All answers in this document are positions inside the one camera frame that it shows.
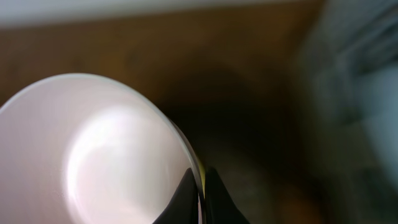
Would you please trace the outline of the yellow plate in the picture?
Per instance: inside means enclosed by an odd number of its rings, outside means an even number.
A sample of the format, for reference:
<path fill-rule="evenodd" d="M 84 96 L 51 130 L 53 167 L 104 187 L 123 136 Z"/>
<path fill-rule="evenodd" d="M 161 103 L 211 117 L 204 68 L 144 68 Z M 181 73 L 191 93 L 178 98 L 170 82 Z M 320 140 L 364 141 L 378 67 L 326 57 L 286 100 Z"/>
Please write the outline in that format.
<path fill-rule="evenodd" d="M 202 191 L 203 191 L 203 194 L 205 195 L 206 170 L 205 170 L 205 167 L 203 166 L 201 160 L 198 159 L 197 162 L 198 162 L 198 168 L 200 171 L 201 185 L 202 185 L 202 189 L 203 189 Z"/>

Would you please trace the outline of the light blue bowl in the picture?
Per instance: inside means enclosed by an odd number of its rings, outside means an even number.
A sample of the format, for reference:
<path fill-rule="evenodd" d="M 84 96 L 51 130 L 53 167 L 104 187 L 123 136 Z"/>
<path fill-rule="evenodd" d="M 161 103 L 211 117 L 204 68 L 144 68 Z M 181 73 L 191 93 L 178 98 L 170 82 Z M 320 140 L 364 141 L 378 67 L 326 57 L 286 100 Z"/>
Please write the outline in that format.
<path fill-rule="evenodd" d="M 368 138 L 387 178 L 397 187 L 397 66 L 362 77 L 357 90 Z"/>

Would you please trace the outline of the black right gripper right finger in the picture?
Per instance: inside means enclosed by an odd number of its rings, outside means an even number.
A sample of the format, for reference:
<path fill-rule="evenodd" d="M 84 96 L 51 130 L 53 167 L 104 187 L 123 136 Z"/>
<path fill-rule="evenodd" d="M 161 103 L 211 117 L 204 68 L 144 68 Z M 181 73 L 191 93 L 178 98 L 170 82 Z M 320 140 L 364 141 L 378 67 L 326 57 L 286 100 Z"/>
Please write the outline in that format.
<path fill-rule="evenodd" d="M 205 203 L 207 224 L 249 224 L 213 167 L 205 174 Z"/>

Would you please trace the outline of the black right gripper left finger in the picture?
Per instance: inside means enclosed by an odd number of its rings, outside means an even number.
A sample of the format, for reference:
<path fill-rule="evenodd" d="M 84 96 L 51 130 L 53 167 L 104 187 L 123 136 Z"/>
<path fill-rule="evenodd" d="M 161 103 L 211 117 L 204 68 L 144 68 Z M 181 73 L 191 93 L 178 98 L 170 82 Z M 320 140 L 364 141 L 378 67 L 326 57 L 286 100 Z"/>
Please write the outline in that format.
<path fill-rule="evenodd" d="M 198 189 L 188 168 L 173 197 L 154 224 L 198 224 Z"/>

